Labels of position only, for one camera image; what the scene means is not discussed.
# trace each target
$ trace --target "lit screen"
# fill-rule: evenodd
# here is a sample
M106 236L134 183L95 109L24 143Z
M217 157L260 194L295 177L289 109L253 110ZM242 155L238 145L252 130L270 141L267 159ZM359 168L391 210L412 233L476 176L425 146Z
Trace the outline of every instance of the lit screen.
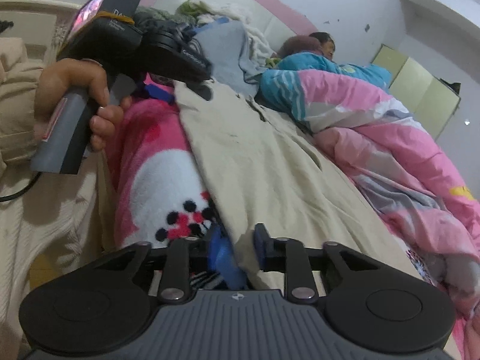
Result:
M77 17L75 18L73 26L71 26L71 30L68 34L67 40L69 40L72 35L74 35L78 30L80 30L80 28L85 26L90 20L95 17L102 2L103 0L91 0L80 10Z

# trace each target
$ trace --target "ribbed gray surface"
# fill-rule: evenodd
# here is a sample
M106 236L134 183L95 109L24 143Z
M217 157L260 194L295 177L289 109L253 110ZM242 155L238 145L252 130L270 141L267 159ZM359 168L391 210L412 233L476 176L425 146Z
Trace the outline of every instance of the ribbed gray surface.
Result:
M36 351L28 360L60 360ZM451 360L436 349L411 356L379 355L332 331L312 307L271 291L198 291L182 306L160 309L145 333L109 354L81 360Z

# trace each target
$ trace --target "metal screw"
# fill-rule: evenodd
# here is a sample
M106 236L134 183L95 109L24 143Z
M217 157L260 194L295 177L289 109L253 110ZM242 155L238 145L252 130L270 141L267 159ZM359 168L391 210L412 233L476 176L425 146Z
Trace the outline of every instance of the metal screw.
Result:
M315 291L308 287L297 287L292 290L292 295L297 299L310 299L315 295Z
M180 290L179 288L165 288L161 293L160 296L163 299L167 300L178 300L185 295L185 292Z

